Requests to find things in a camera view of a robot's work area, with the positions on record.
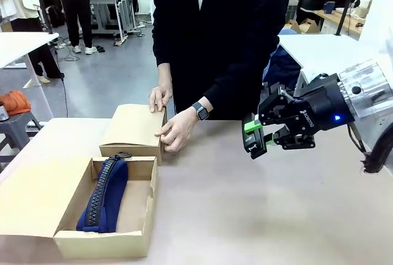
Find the person's right hand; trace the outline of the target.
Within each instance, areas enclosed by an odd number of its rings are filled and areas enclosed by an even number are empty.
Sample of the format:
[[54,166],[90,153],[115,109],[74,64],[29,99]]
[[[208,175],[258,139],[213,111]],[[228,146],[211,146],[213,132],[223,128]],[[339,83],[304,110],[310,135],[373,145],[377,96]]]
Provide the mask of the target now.
[[173,96],[171,85],[156,86],[149,96],[149,108],[152,113],[161,112]]

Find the person's left hand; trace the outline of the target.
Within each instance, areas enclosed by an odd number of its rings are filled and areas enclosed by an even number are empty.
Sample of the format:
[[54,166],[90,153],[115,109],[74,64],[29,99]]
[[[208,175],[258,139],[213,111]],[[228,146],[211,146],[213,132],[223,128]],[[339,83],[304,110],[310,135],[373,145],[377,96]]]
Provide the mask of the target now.
[[164,144],[165,152],[178,152],[187,144],[198,121],[196,110],[189,107],[171,118],[155,133],[155,136]]

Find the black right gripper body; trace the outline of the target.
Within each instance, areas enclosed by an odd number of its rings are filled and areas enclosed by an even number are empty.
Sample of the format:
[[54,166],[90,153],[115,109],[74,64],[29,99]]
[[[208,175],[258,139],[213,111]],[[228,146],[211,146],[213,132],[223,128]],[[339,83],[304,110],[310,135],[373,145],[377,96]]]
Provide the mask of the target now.
[[300,120],[294,128],[297,135],[311,136],[354,121],[337,74],[313,80],[295,93],[294,98],[294,109]]

